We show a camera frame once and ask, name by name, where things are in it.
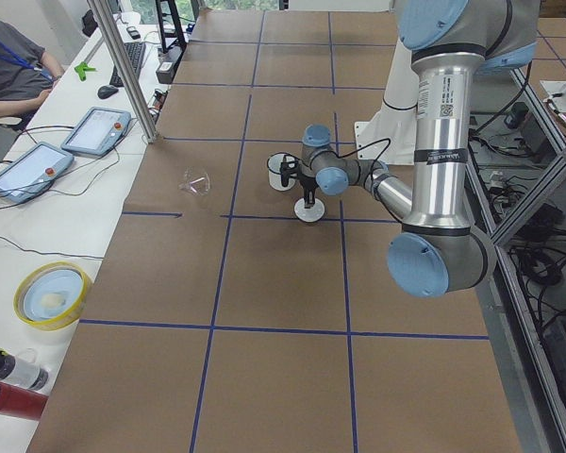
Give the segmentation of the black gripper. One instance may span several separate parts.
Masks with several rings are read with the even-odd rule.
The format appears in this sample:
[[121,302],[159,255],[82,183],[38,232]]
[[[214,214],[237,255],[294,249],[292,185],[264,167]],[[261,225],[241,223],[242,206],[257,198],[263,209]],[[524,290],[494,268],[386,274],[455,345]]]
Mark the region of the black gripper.
[[304,164],[298,166],[296,178],[304,190],[304,209],[309,209],[309,207],[313,207],[315,204],[315,191],[318,189],[316,178]]

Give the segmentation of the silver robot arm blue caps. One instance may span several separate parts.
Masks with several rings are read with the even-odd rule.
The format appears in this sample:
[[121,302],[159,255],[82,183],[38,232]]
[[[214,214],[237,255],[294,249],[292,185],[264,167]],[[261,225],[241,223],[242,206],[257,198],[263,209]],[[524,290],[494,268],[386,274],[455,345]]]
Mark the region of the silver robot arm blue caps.
[[305,202],[321,191],[366,190],[402,227],[391,241],[389,272],[417,297],[469,289],[495,266],[491,239],[468,218],[464,177],[474,75],[516,69],[535,54],[537,1],[396,1],[400,45],[411,55],[416,94],[413,182],[403,183],[380,159],[345,159],[331,147],[325,126],[309,126],[300,160],[282,163],[297,175]]

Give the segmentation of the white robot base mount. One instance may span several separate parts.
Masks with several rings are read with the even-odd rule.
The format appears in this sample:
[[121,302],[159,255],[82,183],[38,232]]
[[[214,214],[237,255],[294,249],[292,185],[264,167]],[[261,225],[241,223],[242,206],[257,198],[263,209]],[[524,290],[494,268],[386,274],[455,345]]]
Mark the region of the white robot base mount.
[[419,78],[411,69],[411,52],[397,40],[380,110],[369,122],[355,122],[361,159],[413,164],[418,85]]

